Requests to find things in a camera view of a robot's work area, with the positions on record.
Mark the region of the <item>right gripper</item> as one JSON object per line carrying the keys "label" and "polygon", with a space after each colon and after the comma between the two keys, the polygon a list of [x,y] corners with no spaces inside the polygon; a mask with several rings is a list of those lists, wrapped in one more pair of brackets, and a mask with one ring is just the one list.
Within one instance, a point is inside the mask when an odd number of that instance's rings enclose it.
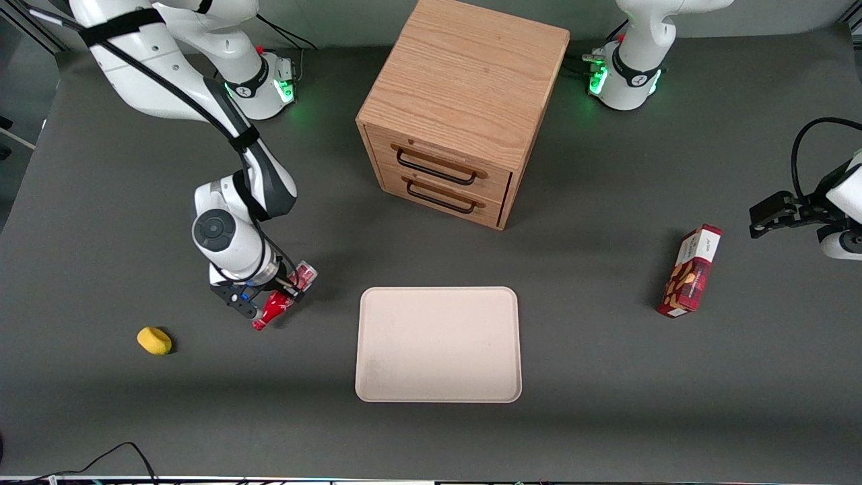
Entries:
{"label": "right gripper", "polygon": [[[230,276],[226,276],[224,271],[220,270],[216,265],[209,264],[209,285],[216,288],[233,288],[236,285],[241,286],[241,280],[235,280]],[[306,285],[304,282],[291,282],[286,276],[277,274],[271,280],[271,287],[274,291],[288,292],[290,298],[302,298],[305,295]]]}

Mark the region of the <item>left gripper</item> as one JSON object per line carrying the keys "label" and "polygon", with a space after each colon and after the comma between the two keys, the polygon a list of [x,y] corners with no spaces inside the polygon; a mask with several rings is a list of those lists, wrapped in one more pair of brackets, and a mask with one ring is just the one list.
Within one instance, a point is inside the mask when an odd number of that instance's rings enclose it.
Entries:
{"label": "left gripper", "polygon": [[777,191],[751,206],[750,221],[751,239],[787,226],[827,225],[828,200],[816,193],[798,197],[790,191]]}

